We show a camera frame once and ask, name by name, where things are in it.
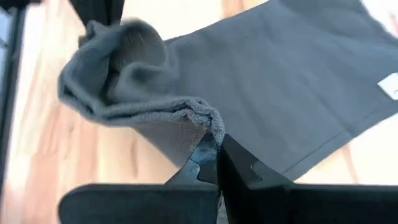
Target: wooden floor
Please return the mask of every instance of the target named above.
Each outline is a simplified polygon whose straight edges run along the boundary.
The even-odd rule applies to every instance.
[[[123,18],[140,17],[167,39],[261,2],[126,0]],[[398,32],[389,14],[398,8],[366,2],[388,30]],[[135,130],[90,123],[58,102],[58,74],[83,33],[67,0],[46,0],[28,10],[1,223],[57,223],[59,198],[76,186],[93,182],[161,184],[178,169]],[[398,115],[333,153],[298,182],[398,184],[396,133]]]

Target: fabric tag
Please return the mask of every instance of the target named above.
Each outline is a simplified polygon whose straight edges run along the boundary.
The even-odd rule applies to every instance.
[[[398,100],[398,73],[392,73],[378,83],[393,100]]]

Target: gray cloth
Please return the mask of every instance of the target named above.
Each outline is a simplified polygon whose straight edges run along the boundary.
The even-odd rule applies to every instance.
[[[165,42],[142,21],[91,22],[81,44],[60,99],[137,128],[177,165],[205,131],[220,144],[224,121],[295,179],[398,111],[377,85],[398,71],[398,41],[357,0],[270,0]]]

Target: folded fabric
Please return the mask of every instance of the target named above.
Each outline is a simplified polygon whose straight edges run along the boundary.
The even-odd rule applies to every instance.
[[[270,0],[165,42],[142,21],[90,22],[80,44],[59,98],[178,166],[205,132],[220,145],[225,124],[295,179],[398,111],[377,85],[398,71],[398,41],[357,0]]]

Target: light wood grain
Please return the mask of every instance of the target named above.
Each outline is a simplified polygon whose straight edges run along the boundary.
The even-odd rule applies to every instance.
[[[140,17],[167,39],[261,2],[126,0],[123,18]],[[375,11],[385,18],[381,12],[386,10]],[[135,130],[93,124],[58,101],[58,74],[83,33],[67,0],[48,0],[28,10],[1,223],[57,223],[57,203],[74,187],[93,182],[161,184],[178,169]],[[385,120],[298,182],[398,184],[397,127],[398,116]]]

